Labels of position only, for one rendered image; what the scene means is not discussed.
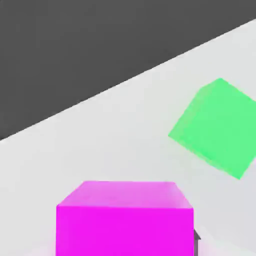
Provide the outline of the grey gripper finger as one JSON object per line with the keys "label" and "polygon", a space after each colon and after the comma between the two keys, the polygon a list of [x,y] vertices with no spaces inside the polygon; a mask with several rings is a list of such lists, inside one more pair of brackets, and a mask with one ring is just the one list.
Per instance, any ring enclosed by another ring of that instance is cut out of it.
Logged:
{"label": "grey gripper finger", "polygon": [[194,230],[194,256],[199,256],[199,240],[201,240],[201,237]]}

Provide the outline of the small magenta cube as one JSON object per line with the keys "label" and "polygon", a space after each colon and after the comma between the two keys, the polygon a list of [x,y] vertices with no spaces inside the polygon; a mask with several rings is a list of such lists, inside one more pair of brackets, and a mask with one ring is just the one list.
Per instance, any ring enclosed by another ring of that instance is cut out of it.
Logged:
{"label": "small magenta cube", "polygon": [[194,256],[194,209],[174,182],[85,181],[56,206],[55,256]]}

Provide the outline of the small green cube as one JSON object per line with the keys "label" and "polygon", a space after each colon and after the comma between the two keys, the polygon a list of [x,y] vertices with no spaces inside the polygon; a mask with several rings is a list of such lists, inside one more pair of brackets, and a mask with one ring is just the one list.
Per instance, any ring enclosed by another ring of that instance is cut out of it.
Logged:
{"label": "small green cube", "polygon": [[256,157],[256,101],[218,78],[195,94],[168,136],[240,179]]}

